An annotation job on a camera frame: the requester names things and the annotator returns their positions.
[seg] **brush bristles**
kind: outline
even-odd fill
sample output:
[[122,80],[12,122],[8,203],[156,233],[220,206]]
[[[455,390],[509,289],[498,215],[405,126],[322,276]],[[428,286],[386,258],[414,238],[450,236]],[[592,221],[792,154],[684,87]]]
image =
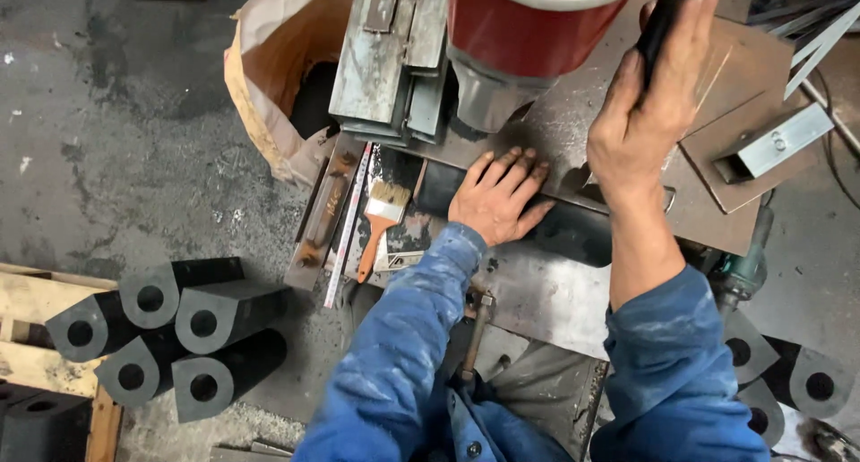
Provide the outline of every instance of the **brush bristles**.
[[371,187],[371,199],[395,206],[406,206],[412,192],[408,188],[386,182],[375,182]]

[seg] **paper bag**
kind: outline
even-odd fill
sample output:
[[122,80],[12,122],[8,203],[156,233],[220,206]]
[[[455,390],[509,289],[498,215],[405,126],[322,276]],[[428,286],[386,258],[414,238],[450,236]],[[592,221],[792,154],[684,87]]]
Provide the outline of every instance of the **paper bag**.
[[337,62],[353,0],[248,0],[224,51],[224,82],[272,176],[312,185],[334,141],[302,138],[288,117],[303,75]]

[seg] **blue work jacket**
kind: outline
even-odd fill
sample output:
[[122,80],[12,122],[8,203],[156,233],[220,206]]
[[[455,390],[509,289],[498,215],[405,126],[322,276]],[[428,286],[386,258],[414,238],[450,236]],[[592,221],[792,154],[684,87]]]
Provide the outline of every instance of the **blue work jacket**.
[[[451,223],[391,278],[332,371],[294,462],[571,459],[499,403],[473,402],[436,376],[486,249],[477,232]],[[593,460],[770,460],[734,399],[732,356],[701,273],[685,268],[606,324],[615,420],[593,436]]]

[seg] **black tool handle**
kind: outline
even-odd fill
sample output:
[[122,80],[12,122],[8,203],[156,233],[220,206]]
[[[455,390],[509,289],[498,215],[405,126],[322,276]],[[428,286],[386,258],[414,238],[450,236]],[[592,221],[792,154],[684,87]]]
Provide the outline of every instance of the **black tool handle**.
[[657,0],[654,6],[654,11],[651,12],[651,17],[648,23],[645,24],[645,30],[639,36],[639,41],[636,43],[636,49],[645,60],[645,82],[643,83],[643,91],[647,91],[651,84],[651,74],[654,72],[654,63],[657,62],[657,57],[660,55],[660,48],[663,46],[663,41],[669,33],[669,28],[675,19],[676,1],[675,0]]

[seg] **red cylinder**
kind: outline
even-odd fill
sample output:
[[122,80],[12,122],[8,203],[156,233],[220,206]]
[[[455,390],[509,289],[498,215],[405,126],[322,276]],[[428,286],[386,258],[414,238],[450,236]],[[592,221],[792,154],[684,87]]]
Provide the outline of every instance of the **red cylinder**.
[[626,2],[554,12],[511,0],[448,0],[448,39],[496,71],[558,77],[586,60]]

